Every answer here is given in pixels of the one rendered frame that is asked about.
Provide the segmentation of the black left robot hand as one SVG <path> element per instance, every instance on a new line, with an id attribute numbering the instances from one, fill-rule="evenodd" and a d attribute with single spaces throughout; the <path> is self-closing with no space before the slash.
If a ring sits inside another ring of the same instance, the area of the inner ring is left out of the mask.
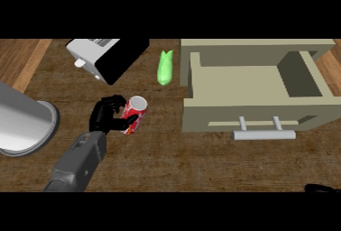
<path id="1" fill-rule="evenodd" d="M 125 105 L 126 100 L 120 95 L 103 97 L 95 103 L 88 120 L 88 130 L 101 131 L 104 134 L 110 130 L 123 131 L 138 118 L 134 114 L 126 118 L 113 118 L 113 114 L 119 112 L 119 108 Z"/>

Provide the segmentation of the white and black toaster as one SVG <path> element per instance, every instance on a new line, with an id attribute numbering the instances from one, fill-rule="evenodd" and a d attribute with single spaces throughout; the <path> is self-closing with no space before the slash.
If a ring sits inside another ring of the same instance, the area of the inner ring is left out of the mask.
<path id="1" fill-rule="evenodd" d="M 97 80 L 113 85 L 148 47 L 148 40 L 72 39 L 64 47 L 75 58 L 75 66 Z"/>

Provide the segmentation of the beige cabinet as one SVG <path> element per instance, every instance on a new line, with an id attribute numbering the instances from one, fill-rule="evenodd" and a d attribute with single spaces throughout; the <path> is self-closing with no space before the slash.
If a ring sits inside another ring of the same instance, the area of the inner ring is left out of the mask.
<path id="1" fill-rule="evenodd" d="M 289 51 L 305 51 L 317 60 L 332 47 L 332 39 L 181 39 L 179 85 L 187 85 L 188 60 L 194 52 L 203 67 L 272 66 Z"/>

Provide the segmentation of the red soda can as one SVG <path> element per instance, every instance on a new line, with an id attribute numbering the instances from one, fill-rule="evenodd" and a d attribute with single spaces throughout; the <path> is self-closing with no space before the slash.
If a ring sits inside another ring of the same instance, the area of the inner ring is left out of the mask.
<path id="1" fill-rule="evenodd" d="M 143 97 L 132 96 L 125 104 L 123 111 L 120 114 L 120 117 L 126 119 L 129 116 L 138 116 L 134 120 L 132 124 L 128 126 L 128 128 L 122 131 L 122 134 L 134 134 L 140 123 L 143 121 L 143 116 L 146 113 L 147 108 L 147 102 Z"/>

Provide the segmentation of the beige open drawer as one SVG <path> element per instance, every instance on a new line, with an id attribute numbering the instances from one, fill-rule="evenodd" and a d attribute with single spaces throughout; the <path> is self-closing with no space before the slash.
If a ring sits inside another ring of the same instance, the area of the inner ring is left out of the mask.
<path id="1" fill-rule="evenodd" d="M 286 53 L 274 66 L 203 67 L 190 54 L 182 130 L 230 132 L 243 118 L 250 130 L 305 131 L 341 118 L 341 97 L 332 94 L 309 53 Z"/>

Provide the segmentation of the large grey metal pot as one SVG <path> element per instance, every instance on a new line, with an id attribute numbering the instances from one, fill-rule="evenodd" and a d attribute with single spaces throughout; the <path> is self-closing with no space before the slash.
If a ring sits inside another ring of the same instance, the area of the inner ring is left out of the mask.
<path id="1" fill-rule="evenodd" d="M 0 153 L 20 157 L 48 143 L 60 123 L 58 109 L 0 81 Z"/>

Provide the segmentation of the green vegetable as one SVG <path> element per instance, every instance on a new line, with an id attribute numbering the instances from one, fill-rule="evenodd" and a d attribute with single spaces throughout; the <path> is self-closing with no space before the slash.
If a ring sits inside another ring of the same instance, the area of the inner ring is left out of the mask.
<path id="1" fill-rule="evenodd" d="M 156 68 L 156 82 L 165 86 L 172 77 L 172 51 L 162 51 Z"/>

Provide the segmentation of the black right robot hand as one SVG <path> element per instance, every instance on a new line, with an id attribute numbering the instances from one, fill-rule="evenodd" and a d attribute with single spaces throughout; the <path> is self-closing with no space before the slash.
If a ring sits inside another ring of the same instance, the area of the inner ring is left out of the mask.
<path id="1" fill-rule="evenodd" d="M 305 192 L 341 192 L 341 189 L 333 189 L 318 184 L 306 184 L 303 190 Z"/>

